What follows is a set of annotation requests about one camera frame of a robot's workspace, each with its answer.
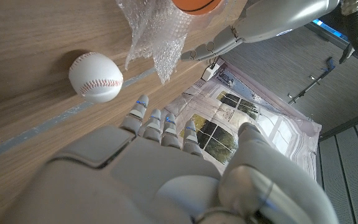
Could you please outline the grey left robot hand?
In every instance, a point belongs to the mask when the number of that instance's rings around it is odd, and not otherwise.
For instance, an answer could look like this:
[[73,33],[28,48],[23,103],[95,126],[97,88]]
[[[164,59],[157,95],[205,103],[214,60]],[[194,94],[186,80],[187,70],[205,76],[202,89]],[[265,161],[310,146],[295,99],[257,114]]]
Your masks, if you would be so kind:
[[253,43],[291,32],[331,12],[338,0],[262,0],[245,9],[211,41],[182,53],[182,61],[217,57],[241,43]]

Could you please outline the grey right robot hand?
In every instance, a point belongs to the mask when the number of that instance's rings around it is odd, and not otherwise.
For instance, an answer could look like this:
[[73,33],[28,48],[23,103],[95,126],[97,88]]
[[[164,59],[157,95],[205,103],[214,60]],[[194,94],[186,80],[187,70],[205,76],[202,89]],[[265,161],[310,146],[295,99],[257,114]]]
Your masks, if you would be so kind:
[[220,172],[192,121],[179,141],[174,115],[144,119],[148,103],[54,154],[1,223],[337,223],[324,190],[253,124]]

